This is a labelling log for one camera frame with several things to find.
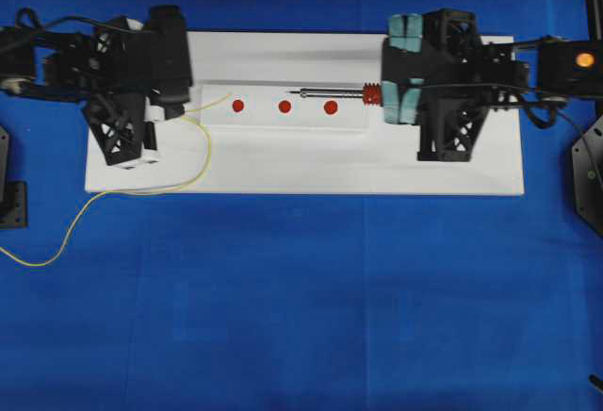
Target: red spring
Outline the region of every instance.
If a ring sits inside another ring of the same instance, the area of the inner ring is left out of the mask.
[[[365,84],[362,89],[362,101],[365,105],[381,106],[381,85],[380,84]]]

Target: black bracket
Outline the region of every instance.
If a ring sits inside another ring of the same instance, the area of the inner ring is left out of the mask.
[[[10,136],[0,126],[0,229],[27,227],[27,186],[25,182],[7,182]]]
[[[603,169],[603,116],[601,116],[584,134],[593,153],[594,160]],[[593,163],[579,139],[572,146],[572,163],[574,165],[574,193],[576,211],[583,220],[603,237],[603,190],[596,179]]]

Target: metal rod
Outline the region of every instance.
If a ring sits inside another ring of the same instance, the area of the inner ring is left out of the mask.
[[[290,90],[301,98],[362,98],[362,89],[310,89]]]

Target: white board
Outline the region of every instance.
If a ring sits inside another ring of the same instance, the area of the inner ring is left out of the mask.
[[[190,32],[195,79],[188,109],[231,96],[201,113],[213,138],[206,176],[187,192],[290,194],[470,194],[524,192],[519,117],[491,111],[468,163],[418,162],[418,127],[383,122],[380,107],[287,94],[300,86],[359,88],[380,82],[377,34]],[[509,37],[484,38],[508,42]],[[234,112],[239,99],[245,107]],[[284,114],[278,106],[288,100]],[[156,126],[161,161],[131,171],[107,167],[89,135],[86,190],[148,189],[192,177],[204,161],[198,128]]]

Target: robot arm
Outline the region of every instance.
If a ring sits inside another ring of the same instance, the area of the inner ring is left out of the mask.
[[[49,31],[71,20],[96,27],[90,36]],[[43,60],[44,84],[36,83],[36,47],[54,50]],[[145,117],[147,108],[161,108],[165,120],[181,116],[191,85],[187,27],[176,6],[152,8],[144,25],[125,17],[107,23],[64,17],[42,26],[25,8],[15,26],[0,32],[0,90],[15,97],[86,102],[84,117],[107,165],[129,169],[156,161],[155,126]]]

